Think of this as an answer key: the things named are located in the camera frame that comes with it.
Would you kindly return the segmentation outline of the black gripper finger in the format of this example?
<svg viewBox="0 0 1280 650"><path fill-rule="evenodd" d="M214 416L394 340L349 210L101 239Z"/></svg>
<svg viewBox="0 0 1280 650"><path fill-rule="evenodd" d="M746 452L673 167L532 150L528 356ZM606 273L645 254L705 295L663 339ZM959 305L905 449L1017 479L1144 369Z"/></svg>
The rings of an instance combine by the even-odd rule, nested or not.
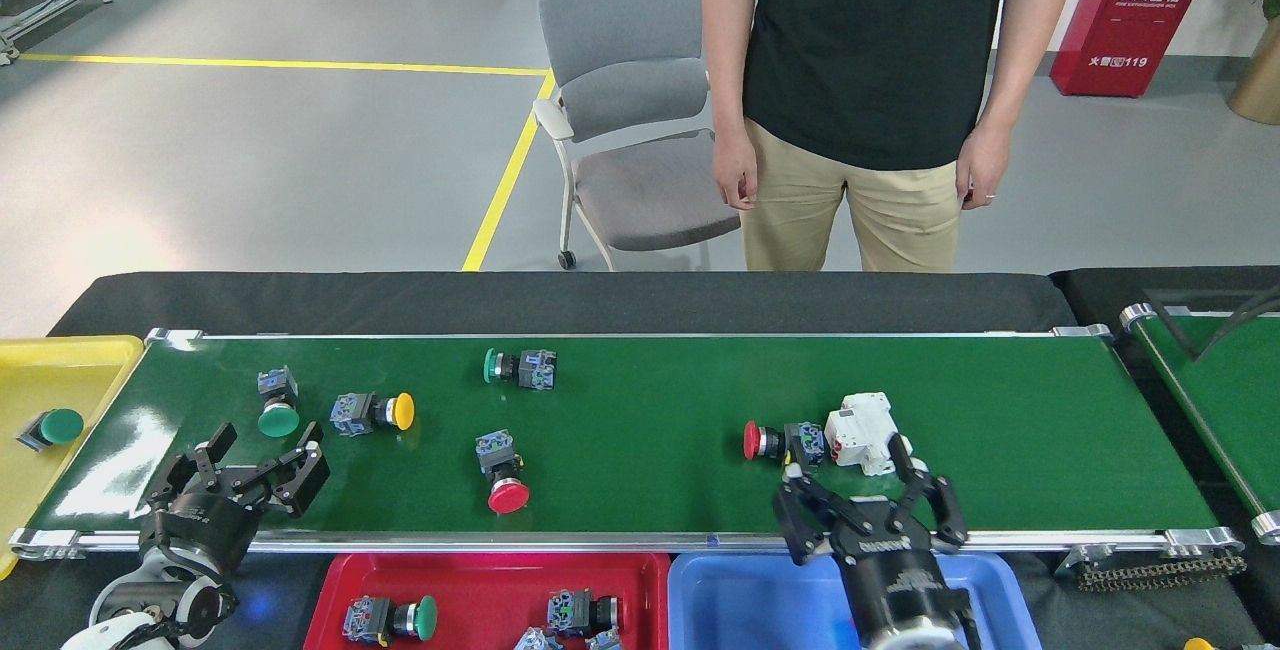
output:
<svg viewBox="0 0 1280 650"><path fill-rule="evenodd" d="M192 493L211 494L237 504L236 494L220 480L216 466L237 438L236 427L225 422L195 449L166 457L148 485L148 509L168 509L178 498Z"/></svg>
<svg viewBox="0 0 1280 650"><path fill-rule="evenodd" d="M799 463L787 463L772 508L794 564L804 566L815 555L832 555L838 564L851 567L851 555L829 537L837 525L851 527L849 498L814 481Z"/></svg>
<svg viewBox="0 0 1280 650"><path fill-rule="evenodd" d="M934 514L934 536L943 544L960 548L968 541L968 525L959 504L951 479L942 473L931 473L916 467L906 448L908 439L902 432L892 432L888 450L895 473L906 489L888 514L888 528L904 534L910 523L916 530L923 526L914 519L914 507L924 498Z"/></svg>
<svg viewBox="0 0 1280 650"><path fill-rule="evenodd" d="M323 435L319 422L310 422L292 450L259 466L236 467L236 500L259 512L279 507L300 518L330 477L320 448Z"/></svg>

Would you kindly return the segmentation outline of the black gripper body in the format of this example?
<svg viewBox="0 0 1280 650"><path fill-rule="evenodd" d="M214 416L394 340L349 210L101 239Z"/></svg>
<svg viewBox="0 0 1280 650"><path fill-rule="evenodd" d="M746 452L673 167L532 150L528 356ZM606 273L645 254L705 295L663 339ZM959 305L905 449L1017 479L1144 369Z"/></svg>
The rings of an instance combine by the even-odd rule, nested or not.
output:
<svg viewBox="0 0 1280 650"><path fill-rule="evenodd" d="M864 649L977 649L970 595L951 589L929 530L887 498L832 496L817 512Z"/></svg>
<svg viewBox="0 0 1280 650"><path fill-rule="evenodd" d="M148 493L146 502L151 513L140 536L143 564L161 562L157 546L164 544L177 554L204 554L206 566L227 576L241 566L262 519L261 490L228 498L202 489L182 495L168 489Z"/></svg>

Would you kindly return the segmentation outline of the person's left hand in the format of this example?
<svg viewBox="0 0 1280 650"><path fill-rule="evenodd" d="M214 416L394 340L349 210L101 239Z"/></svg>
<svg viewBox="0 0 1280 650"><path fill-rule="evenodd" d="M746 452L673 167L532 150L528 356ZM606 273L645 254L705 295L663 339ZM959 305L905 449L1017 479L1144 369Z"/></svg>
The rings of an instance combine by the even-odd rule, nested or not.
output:
<svg viewBox="0 0 1280 650"><path fill-rule="evenodd" d="M987 207L1007 171L1012 125L982 120L964 141L956 161L956 189L964 211Z"/></svg>

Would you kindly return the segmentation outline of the person's right hand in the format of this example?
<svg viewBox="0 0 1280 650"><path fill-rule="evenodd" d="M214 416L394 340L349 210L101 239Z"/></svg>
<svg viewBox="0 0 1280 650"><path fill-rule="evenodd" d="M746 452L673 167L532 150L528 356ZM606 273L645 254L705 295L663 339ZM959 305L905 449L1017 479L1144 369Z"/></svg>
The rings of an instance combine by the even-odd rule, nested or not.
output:
<svg viewBox="0 0 1280 650"><path fill-rule="evenodd" d="M714 122L716 147L712 170L723 203L736 211L756 205L756 152L744 122Z"/></svg>

